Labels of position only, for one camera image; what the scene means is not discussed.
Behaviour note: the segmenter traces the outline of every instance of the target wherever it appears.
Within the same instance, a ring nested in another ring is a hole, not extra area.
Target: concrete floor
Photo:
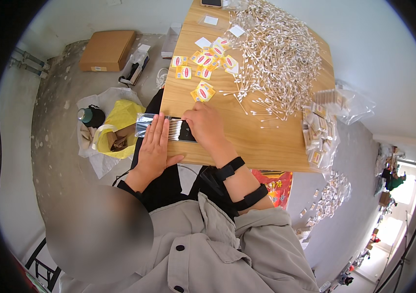
[[[156,94],[156,74],[170,61],[160,56],[163,35],[139,35],[132,50],[142,44],[151,45],[150,60],[138,84],[132,87],[144,106]],[[102,179],[98,179],[89,160],[78,156],[76,139],[76,102],[83,97],[99,94],[118,83],[118,72],[82,72],[78,67],[87,41],[66,47],[54,58],[49,77],[42,80],[37,94],[31,130],[31,157],[37,202],[44,222],[57,202],[71,197],[86,184],[110,185],[115,176],[127,171],[131,159],[116,165]],[[352,184],[352,197],[335,212],[332,219],[322,220],[310,234],[305,255],[316,269],[317,283],[333,279],[351,256],[363,249],[369,231],[374,226],[378,198],[374,195],[374,163],[378,145],[372,134],[357,122],[338,127],[341,143],[334,161],[334,170],[345,173]],[[186,165],[195,173],[200,166]],[[179,167],[184,193],[188,193],[195,174]],[[313,193],[322,190],[325,180],[321,174],[295,173],[288,211],[294,228],[305,226],[306,214],[300,211],[314,202]]]

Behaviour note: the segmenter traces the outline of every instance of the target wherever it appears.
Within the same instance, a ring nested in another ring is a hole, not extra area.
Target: chair
[[[59,278],[59,275],[61,273],[61,268],[59,268],[57,266],[57,268],[55,270],[52,270],[47,265],[45,265],[43,262],[41,262],[37,259],[37,255],[40,253],[40,251],[42,250],[42,248],[45,246],[46,243],[47,243],[47,241],[44,238],[42,240],[42,242],[39,244],[39,246],[37,246],[37,248],[34,250],[33,254],[29,258],[25,267],[26,267],[26,269],[29,270],[32,263],[35,262],[35,277],[37,279],[39,279],[39,276],[41,276],[43,279],[45,279],[47,281],[47,289],[50,292],[52,292],[53,287],[55,286],[55,283],[57,282],[57,279]],[[47,270],[47,277],[44,277],[39,273],[39,265],[41,265],[41,267],[43,267]]]

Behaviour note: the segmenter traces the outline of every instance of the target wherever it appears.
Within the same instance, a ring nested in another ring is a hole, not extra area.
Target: yellow plastic bag
[[[119,159],[124,159],[135,152],[135,144],[137,137],[129,136],[127,138],[128,146],[121,151],[111,151],[107,142],[107,132],[116,132],[127,126],[136,123],[136,114],[144,113],[145,108],[129,100],[118,100],[115,102],[114,108],[94,135],[92,144],[93,149],[97,149],[100,153]]]

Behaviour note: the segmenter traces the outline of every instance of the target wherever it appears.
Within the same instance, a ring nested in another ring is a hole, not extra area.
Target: wooden table
[[[199,0],[194,0],[188,11],[174,51],[175,56],[192,56],[195,51],[199,50],[195,42],[201,37],[213,42],[217,37],[222,36],[222,32],[198,24],[198,21],[205,14],[217,17],[219,20],[229,21],[228,11],[204,8],[199,3]],[[311,33],[320,44],[323,68],[320,70],[317,80],[313,82],[312,90],[316,92],[333,89],[334,73],[330,49],[328,44],[315,32],[311,31]],[[242,62],[242,52],[240,50],[229,50],[227,52],[234,59]],[[194,75],[197,65],[189,61],[188,66],[192,67],[192,75]],[[192,109],[195,102],[190,92],[197,87],[200,80],[202,79],[196,76],[192,76],[192,79],[176,79],[175,67],[169,68],[161,111],[164,111],[166,115],[180,117],[185,110]],[[222,68],[218,68],[212,73],[208,82],[213,85],[217,92],[208,103],[220,112],[223,117],[227,139],[234,144],[238,154],[249,168],[313,172],[305,154],[301,114],[296,117],[290,116],[287,121],[276,119],[260,122],[260,120],[271,118],[271,116],[246,115],[234,96],[223,96],[222,93],[218,92],[220,90],[237,90],[234,77],[231,74],[224,72]],[[248,113],[251,110],[264,110],[252,103],[252,100],[259,96],[263,95],[255,92],[249,93],[244,98],[242,106]],[[260,128],[260,126],[276,125],[280,127]],[[208,153],[196,143],[169,141],[168,151],[170,156],[185,155],[183,163],[214,165]]]

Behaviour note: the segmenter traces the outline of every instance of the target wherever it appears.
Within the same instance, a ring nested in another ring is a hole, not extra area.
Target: window
[[[379,227],[377,237],[381,239],[383,243],[393,245],[403,223],[404,222],[401,220],[388,217],[387,220],[382,223],[382,227]]]
[[[407,179],[404,183],[390,192],[396,202],[410,204],[413,189],[415,188],[415,179],[414,175],[407,174]]]

